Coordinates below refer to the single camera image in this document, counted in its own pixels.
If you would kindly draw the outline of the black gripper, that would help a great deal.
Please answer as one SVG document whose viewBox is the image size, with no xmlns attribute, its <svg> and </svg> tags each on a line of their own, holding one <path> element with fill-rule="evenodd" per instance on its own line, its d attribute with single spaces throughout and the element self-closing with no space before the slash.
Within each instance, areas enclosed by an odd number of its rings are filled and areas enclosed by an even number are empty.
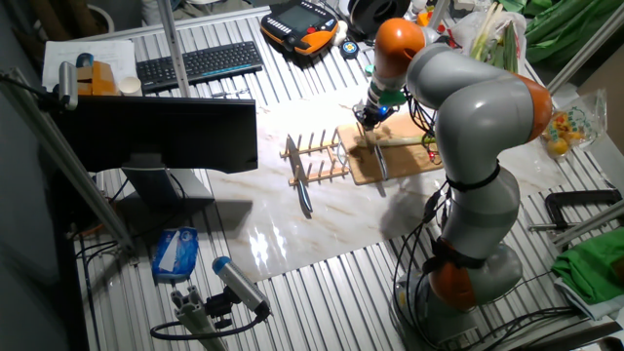
<svg viewBox="0 0 624 351">
<path fill-rule="evenodd" d="M 388 106 L 379 105 L 374 99 L 360 101 L 353 106 L 353 113 L 356 120 L 360 123 L 362 137 L 365 142 L 376 142 L 377 129 L 380 123 L 390 116 L 390 108 Z M 371 130 L 366 125 L 374 125 Z"/>
</svg>

